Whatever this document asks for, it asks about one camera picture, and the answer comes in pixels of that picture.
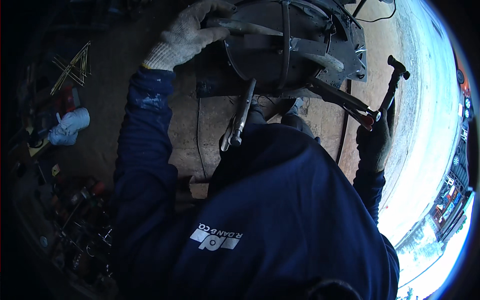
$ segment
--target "navy blue sweatshirt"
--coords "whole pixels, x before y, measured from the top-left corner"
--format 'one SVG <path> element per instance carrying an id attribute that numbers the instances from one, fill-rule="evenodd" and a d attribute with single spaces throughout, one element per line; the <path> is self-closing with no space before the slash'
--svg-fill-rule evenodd
<path id="1" fill-rule="evenodd" d="M 167 133 L 174 77 L 140 68 L 130 80 L 112 199 L 111 269 L 120 292 L 268 299 L 335 279 L 365 300 L 394 299 L 398 258 L 376 226 L 383 173 L 358 170 L 352 186 L 292 127 L 248 124 L 242 145 L 222 153 L 208 198 L 174 213 Z"/>

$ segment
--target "sky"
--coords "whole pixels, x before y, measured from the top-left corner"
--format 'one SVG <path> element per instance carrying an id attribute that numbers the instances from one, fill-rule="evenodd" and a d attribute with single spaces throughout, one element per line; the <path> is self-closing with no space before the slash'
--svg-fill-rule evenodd
<path id="1" fill-rule="evenodd" d="M 418 299 L 421 300 L 432 294 L 443 284 L 462 250 L 468 230 L 470 229 L 472 203 L 473 201 L 470 202 L 465 211 L 467 220 L 465 221 L 462 230 L 452 236 L 443 256 L 433 264 L 430 269 L 403 288 L 399 289 L 398 296 L 405 297 L 407 295 L 408 287 L 411 287 L 413 289 L 413 297 L 411 299 L 415 300 L 416 296 L 418 296 Z"/>

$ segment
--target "gloved hand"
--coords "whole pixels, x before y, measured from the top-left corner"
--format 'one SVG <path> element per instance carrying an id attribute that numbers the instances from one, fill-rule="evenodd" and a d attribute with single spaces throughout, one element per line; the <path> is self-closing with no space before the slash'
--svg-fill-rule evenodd
<path id="1" fill-rule="evenodd" d="M 230 31 L 223 27 L 200 29 L 200 22 L 210 11 L 217 11 L 222 17 L 231 17 L 236 6 L 219 0 L 197 2 L 182 11 L 168 30 L 160 35 L 143 62 L 148 69 L 173 71 L 173 67 L 191 60 L 208 44 L 225 39 Z"/>
<path id="2" fill-rule="evenodd" d="M 395 101 L 388 112 L 383 109 L 382 117 L 367 131 L 363 126 L 357 129 L 357 149 L 360 155 L 359 169 L 378 173 L 385 169 L 385 159 L 392 148 Z"/>

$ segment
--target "person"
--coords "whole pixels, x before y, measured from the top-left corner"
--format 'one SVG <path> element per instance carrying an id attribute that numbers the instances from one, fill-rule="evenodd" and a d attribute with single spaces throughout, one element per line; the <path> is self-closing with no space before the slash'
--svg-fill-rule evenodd
<path id="1" fill-rule="evenodd" d="M 246 124 L 240 147 L 221 154 L 207 199 L 174 212 L 177 169 L 168 163 L 167 102 L 173 69 L 229 35 L 225 28 L 200 29 L 207 13 L 234 11 L 216 0 L 188 7 L 130 79 L 111 201 L 111 270 L 120 294 L 394 299 L 398 258 L 377 228 L 393 109 L 372 132 L 358 130 L 352 186 L 303 122 L 301 130 L 265 124 L 253 105 L 249 116 L 257 122 Z M 289 118 L 298 118 L 300 105 Z"/>

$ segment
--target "sweatshirt logo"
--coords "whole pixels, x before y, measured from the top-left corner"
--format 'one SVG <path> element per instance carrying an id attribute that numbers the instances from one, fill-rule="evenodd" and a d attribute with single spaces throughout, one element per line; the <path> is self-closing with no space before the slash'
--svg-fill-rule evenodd
<path id="1" fill-rule="evenodd" d="M 217 229 L 210 229 L 209 226 L 200 223 L 190 238 L 200 242 L 199 249 L 215 251 L 218 248 L 233 249 L 240 241 L 243 233 L 228 232 Z"/>

